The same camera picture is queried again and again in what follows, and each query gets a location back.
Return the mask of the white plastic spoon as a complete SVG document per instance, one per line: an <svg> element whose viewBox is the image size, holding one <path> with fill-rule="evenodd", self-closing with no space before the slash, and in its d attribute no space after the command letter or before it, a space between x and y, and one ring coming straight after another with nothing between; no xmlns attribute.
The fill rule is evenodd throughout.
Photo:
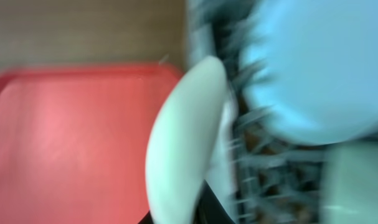
<svg viewBox="0 0 378 224"><path fill-rule="evenodd" d="M219 132L228 84L223 63L208 56L164 102L146 153L146 192L155 224L194 221Z"/></svg>

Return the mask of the white plastic fork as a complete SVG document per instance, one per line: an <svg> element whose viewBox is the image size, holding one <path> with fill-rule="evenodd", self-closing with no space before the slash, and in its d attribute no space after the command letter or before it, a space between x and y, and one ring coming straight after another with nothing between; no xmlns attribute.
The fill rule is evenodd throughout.
<svg viewBox="0 0 378 224"><path fill-rule="evenodd" d="M215 194L223 211L233 223L238 222L237 208L234 205L237 192L235 166L233 162L234 140L232 126L237 118L237 101L230 91L224 101L219 133L215 142L206 181Z"/></svg>

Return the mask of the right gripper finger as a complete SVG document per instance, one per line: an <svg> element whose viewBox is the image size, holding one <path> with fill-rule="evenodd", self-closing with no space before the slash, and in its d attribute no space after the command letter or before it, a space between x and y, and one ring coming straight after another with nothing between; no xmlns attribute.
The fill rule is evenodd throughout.
<svg viewBox="0 0 378 224"><path fill-rule="evenodd" d="M234 224L206 181L195 209L193 224Z"/></svg>

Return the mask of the light blue plate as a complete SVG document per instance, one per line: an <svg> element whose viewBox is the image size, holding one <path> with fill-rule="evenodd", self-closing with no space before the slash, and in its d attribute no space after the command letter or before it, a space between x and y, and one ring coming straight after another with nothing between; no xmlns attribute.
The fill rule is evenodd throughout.
<svg viewBox="0 0 378 224"><path fill-rule="evenodd" d="M272 135L322 145L378 133L378 0L257 1L240 67L243 94Z"/></svg>

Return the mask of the green bowl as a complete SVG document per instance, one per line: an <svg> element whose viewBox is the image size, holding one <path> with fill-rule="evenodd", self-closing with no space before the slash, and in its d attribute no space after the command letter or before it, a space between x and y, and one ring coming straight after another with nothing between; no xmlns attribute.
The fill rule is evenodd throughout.
<svg viewBox="0 0 378 224"><path fill-rule="evenodd" d="M378 224L378 142L329 149L321 182L321 223Z"/></svg>

